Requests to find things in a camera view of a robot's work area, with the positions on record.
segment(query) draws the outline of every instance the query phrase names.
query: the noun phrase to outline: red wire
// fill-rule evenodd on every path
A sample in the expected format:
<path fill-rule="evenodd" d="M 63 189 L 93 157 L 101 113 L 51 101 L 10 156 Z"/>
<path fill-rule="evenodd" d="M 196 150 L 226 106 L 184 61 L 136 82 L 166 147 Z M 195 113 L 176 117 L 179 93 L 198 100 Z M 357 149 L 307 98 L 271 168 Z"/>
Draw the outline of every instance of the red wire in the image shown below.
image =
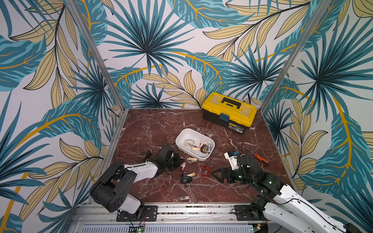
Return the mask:
<path fill-rule="evenodd" d="M 208 177 L 211 175 L 211 168 L 208 166 L 201 166 L 201 171 L 200 171 L 201 177 Z"/>

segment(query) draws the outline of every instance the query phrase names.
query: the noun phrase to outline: wall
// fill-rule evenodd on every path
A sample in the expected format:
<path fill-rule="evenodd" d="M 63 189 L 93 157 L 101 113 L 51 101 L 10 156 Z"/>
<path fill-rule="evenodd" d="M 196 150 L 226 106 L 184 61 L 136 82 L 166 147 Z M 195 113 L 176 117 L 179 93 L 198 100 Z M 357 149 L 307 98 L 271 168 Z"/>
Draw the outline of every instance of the wall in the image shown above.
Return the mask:
<path fill-rule="evenodd" d="M 103 0 L 107 30 L 92 35 L 107 35 L 126 107 L 199 108 L 213 91 L 259 107 L 318 2 Z"/>
<path fill-rule="evenodd" d="M 264 113 L 303 197 L 367 233 L 373 232 L 372 6 L 332 1 Z M 338 17 L 330 16 L 333 9 Z M 324 22 L 331 27 L 320 31 Z"/>
<path fill-rule="evenodd" d="M 64 232 L 101 171 L 118 106 L 63 1 L 0 9 L 0 233 Z"/>

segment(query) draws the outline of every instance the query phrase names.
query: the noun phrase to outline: yellow toolbox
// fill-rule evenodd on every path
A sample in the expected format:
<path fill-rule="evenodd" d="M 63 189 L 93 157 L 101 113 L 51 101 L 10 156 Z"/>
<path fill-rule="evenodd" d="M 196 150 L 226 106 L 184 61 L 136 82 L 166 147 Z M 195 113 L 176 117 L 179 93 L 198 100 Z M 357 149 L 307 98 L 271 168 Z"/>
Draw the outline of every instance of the yellow toolbox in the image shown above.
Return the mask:
<path fill-rule="evenodd" d="M 253 123 L 257 109 L 247 103 L 213 92 L 202 104 L 203 119 L 244 134 Z"/>

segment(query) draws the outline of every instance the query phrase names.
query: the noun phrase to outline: electrical wire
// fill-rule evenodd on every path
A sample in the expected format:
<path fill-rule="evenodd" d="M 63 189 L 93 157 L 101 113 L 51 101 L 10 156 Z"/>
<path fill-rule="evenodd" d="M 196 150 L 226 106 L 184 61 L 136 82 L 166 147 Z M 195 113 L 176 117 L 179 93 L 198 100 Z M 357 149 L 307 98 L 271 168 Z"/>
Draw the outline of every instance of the electrical wire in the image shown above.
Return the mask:
<path fill-rule="evenodd" d="M 338 227 L 336 227 L 335 225 L 333 225 L 333 224 L 331 224 L 328 220 L 326 220 L 317 210 L 315 210 L 314 208 L 312 208 L 309 204 L 307 204 L 306 202 L 304 202 L 304 201 L 302 201 L 302 200 L 300 200 L 300 199 L 296 199 L 296 198 L 292 198 L 292 199 L 290 199 L 289 201 L 287 201 L 287 202 L 285 202 L 285 203 L 276 203 L 276 202 L 272 202 L 272 201 L 269 201 L 269 202 L 271 202 L 271 203 L 273 203 L 273 204 L 276 204 L 276 205 L 285 205 L 285 204 L 287 204 L 287 203 L 289 203 L 289 202 L 291 202 L 292 200 L 298 200 L 298 201 L 300 201 L 300 202 L 302 202 L 302 203 L 304 203 L 304 204 L 306 204 L 308 207 L 310 207 L 313 211 L 315 211 L 316 212 L 316 214 L 318 214 L 324 221 L 326 221 L 329 225 L 331 225 L 332 227 L 334 227 L 334 228 L 336 228 L 336 229 L 338 229 L 339 231 L 341 231 L 341 232 L 343 232 L 344 233 L 344 231 L 342 231 L 341 229 L 339 229 Z"/>
<path fill-rule="evenodd" d="M 131 219 L 128 217 L 127 213 L 126 213 L 126 216 L 127 216 L 128 220 L 129 220 L 129 222 L 131 223 L 132 227 L 135 228 L 134 224 L 132 223 Z"/>
<path fill-rule="evenodd" d="M 275 231 L 274 233 L 278 232 L 280 229 L 281 229 L 282 226 L 280 226 L 280 228 L 277 229 L 277 231 Z"/>

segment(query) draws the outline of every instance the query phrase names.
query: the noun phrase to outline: screwdriver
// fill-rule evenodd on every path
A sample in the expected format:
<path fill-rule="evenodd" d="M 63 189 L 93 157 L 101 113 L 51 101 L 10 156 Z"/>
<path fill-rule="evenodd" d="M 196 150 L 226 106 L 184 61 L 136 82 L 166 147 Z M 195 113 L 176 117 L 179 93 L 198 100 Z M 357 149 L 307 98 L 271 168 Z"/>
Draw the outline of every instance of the screwdriver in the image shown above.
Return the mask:
<path fill-rule="evenodd" d="M 269 165 L 269 162 L 268 162 L 268 160 L 266 160 L 265 158 L 263 158 L 263 157 L 260 157 L 258 154 L 255 154 L 254 152 L 252 152 L 252 151 L 250 151 L 253 155 L 254 155 L 254 157 L 257 159 L 257 160 L 259 160 L 261 163 L 263 163 L 264 165 Z"/>

